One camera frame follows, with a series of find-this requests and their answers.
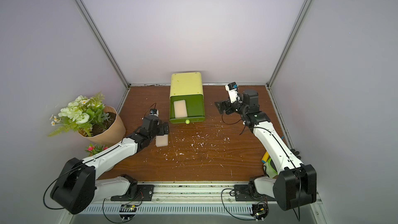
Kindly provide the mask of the yellow-green drawer cabinet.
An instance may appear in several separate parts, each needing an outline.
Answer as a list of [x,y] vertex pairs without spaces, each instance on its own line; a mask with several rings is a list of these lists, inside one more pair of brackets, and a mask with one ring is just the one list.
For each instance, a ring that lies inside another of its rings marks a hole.
[[191,94],[204,95],[201,73],[173,74],[171,78],[170,97]]

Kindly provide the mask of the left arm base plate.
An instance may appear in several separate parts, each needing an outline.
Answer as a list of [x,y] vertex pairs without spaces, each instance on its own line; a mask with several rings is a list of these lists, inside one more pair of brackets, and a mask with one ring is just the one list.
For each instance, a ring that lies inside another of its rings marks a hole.
[[154,185],[134,185],[122,196],[113,196],[111,201],[151,201],[154,193]]

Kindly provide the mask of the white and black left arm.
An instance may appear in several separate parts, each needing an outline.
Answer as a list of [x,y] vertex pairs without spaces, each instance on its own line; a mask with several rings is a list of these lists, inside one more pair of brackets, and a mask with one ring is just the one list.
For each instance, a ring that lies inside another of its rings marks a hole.
[[142,151],[154,139],[167,138],[169,133],[168,122],[162,122],[156,114],[148,115],[132,134],[107,150],[82,160],[68,160],[46,192],[71,214],[79,214],[91,203],[107,198],[133,200],[138,195],[137,181],[133,177],[126,174],[111,179],[99,177]]

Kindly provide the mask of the cream sponge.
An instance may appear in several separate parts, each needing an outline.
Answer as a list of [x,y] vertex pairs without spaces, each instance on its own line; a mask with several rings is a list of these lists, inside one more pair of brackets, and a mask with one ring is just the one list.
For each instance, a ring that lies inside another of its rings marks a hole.
[[175,118],[187,118],[187,106],[185,100],[174,101],[174,114]]
[[155,139],[156,147],[165,147],[168,144],[169,144],[169,135],[168,134],[156,136],[156,139]]

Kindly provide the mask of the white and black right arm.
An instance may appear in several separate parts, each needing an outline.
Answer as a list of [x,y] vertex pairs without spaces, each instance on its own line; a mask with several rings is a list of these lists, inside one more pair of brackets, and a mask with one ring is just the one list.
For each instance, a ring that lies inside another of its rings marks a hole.
[[252,193],[274,198],[284,211],[314,203],[317,198],[316,170],[310,164],[305,165],[277,134],[268,115],[260,111],[258,92],[248,89],[239,93],[236,83],[225,88],[229,98],[215,103],[219,113],[240,115],[247,130],[268,152],[277,173],[277,178],[255,178],[249,184]]

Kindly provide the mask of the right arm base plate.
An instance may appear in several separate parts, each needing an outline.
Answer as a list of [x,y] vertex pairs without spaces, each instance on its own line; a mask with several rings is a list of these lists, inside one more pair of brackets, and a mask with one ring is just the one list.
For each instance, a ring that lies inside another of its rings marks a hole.
[[248,202],[248,201],[275,201],[274,198],[262,195],[251,188],[249,184],[236,184],[233,187],[232,196],[237,202]]

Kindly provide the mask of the green top drawer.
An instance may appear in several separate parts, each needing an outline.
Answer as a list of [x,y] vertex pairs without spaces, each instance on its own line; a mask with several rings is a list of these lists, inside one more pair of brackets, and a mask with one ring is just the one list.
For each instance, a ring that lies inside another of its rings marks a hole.
[[[185,100],[187,114],[186,118],[176,118],[174,110],[174,102]],[[192,122],[203,122],[205,121],[205,105],[204,95],[202,94],[191,94],[191,95],[179,95],[170,97],[170,123],[180,124],[186,123],[186,120]]]

